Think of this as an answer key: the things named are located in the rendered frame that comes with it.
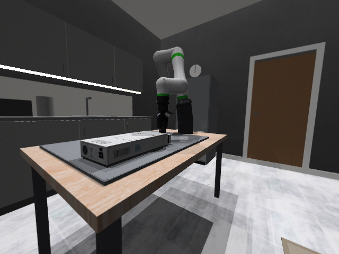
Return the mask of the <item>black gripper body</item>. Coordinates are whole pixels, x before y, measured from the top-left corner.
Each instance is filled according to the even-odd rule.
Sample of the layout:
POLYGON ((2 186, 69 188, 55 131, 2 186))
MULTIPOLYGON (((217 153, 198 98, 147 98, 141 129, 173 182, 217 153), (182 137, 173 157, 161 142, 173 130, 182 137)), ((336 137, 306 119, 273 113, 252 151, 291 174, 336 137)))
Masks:
POLYGON ((158 111, 160 113, 160 118, 163 118, 164 111, 168 111, 168 105, 167 104, 158 104, 158 111))

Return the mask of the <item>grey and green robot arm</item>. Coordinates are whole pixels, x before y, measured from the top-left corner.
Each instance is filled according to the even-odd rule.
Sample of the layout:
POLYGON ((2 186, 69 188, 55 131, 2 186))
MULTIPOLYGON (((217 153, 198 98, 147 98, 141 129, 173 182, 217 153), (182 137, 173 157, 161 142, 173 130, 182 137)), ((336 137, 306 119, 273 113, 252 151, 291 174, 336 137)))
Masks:
POLYGON ((156 51, 154 63, 160 78, 156 82, 157 104, 169 104, 169 96, 177 96, 177 104, 192 102, 184 72, 184 53, 180 47, 156 51), (172 63, 174 78, 169 78, 167 64, 172 63))

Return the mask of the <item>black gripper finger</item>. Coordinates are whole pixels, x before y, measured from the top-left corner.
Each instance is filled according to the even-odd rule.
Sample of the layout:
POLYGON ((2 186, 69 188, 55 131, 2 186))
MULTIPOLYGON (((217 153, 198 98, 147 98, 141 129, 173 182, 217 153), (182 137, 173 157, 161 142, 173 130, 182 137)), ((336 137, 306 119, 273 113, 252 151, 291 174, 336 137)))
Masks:
POLYGON ((163 133, 166 133, 167 125, 168 125, 168 116, 165 115, 165 118, 163 119, 163 133))
POLYGON ((157 127, 159 128, 159 133, 163 133, 163 119, 164 119, 164 114, 163 114, 163 118, 160 118, 160 113, 157 116, 157 127))

